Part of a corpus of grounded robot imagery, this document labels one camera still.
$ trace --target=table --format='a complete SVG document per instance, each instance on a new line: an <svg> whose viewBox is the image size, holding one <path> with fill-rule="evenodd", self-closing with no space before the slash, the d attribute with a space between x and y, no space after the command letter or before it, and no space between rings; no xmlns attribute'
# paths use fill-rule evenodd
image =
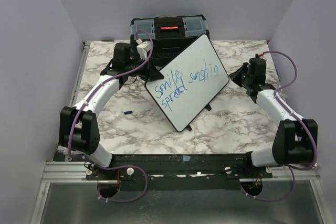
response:
<svg viewBox="0 0 336 224"><path fill-rule="evenodd" d="M78 91L80 101L97 83L100 71L113 57L118 42L91 42ZM228 73L237 70L255 53L267 51L265 40L212 41ZM270 54L268 83L279 86ZM192 131L177 132L137 80L124 85L106 104L98 117L100 143L115 154L212 154L245 153L272 145L277 126L254 104L245 89L230 82L190 124ZM133 111L125 115L124 111Z"/></svg>

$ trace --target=black toolbox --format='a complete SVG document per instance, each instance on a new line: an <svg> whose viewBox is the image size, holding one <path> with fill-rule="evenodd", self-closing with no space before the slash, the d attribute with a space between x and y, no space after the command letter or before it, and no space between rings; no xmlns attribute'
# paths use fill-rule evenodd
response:
<svg viewBox="0 0 336 224"><path fill-rule="evenodd" d="M154 44L152 59L154 65L158 67L174 59L201 34L206 34L210 39L208 25L203 15L135 18L131 22L131 46L134 49L138 45L135 33L139 29L147 31L152 37ZM142 32L138 37L149 40L147 34Z"/></svg>

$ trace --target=toolbox clear lid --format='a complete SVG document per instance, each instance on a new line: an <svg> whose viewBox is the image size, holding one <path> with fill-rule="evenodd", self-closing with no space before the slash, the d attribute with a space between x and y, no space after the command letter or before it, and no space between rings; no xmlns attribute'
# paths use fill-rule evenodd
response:
<svg viewBox="0 0 336 224"><path fill-rule="evenodd" d="M145 30L147 33L150 34L152 39L155 39L155 30L154 30L154 20L153 19L143 19L143 20L135 20L134 24L131 25L131 35L137 33L138 30ZM149 39L147 34L143 32L138 33L138 37L140 39Z"/></svg>
<svg viewBox="0 0 336 224"><path fill-rule="evenodd" d="M186 37L200 36L208 30L206 20L203 20L202 17L184 17L182 21L184 23Z"/></svg>

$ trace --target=white connector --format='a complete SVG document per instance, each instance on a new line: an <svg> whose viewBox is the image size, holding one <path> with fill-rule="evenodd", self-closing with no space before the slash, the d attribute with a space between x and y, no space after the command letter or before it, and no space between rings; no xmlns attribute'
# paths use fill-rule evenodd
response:
<svg viewBox="0 0 336 224"><path fill-rule="evenodd" d="M151 44L148 41L144 41L143 43L137 46L137 51L140 54L140 59L142 60L147 59L147 52L149 52L150 50L151 50Z"/></svg>
<svg viewBox="0 0 336 224"><path fill-rule="evenodd" d="M136 40L136 43L138 43L138 45L140 45L140 44L142 43L142 39L140 39L140 38L137 39L137 40Z"/></svg>

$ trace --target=whiteboard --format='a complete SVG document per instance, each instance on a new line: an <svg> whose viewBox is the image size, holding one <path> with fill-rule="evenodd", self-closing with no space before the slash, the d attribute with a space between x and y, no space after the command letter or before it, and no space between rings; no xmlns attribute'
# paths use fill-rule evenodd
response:
<svg viewBox="0 0 336 224"><path fill-rule="evenodd" d="M164 79L145 87L174 128L183 131L229 82L208 37L203 34L164 66Z"/></svg>

